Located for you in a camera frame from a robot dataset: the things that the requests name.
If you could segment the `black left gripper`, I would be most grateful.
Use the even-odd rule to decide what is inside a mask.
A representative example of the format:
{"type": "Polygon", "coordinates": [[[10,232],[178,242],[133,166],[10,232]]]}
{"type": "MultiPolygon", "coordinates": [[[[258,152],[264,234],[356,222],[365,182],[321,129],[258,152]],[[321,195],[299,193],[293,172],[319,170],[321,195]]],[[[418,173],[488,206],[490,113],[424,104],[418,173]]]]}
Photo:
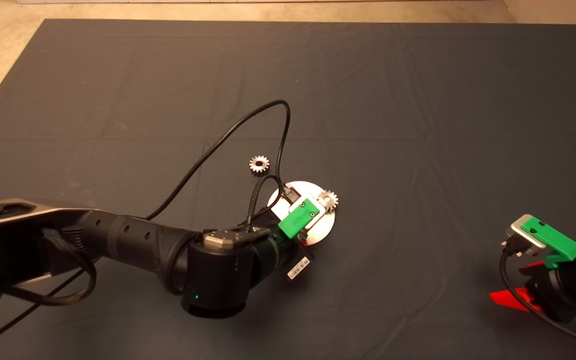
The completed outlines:
{"type": "Polygon", "coordinates": [[[273,231],[270,244],[274,250],[270,271],[281,274],[287,281],[297,280],[314,260],[313,253],[299,235],[290,238],[283,231],[273,231]]]}

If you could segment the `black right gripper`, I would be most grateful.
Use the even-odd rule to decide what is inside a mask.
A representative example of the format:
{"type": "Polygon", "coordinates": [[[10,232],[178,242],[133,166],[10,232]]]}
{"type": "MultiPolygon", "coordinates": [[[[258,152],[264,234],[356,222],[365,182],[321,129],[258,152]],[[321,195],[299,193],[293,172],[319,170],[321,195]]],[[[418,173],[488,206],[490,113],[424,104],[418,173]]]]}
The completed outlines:
{"type": "MultiPolygon", "coordinates": [[[[519,297],[539,309],[555,322],[570,322],[576,317],[576,259],[563,262],[557,268],[547,268],[544,260],[539,260],[518,268],[522,276],[527,276],[525,288],[515,288],[519,297]]],[[[489,298],[499,306],[528,312],[528,308],[513,296],[510,290],[494,291],[489,298]]]]}

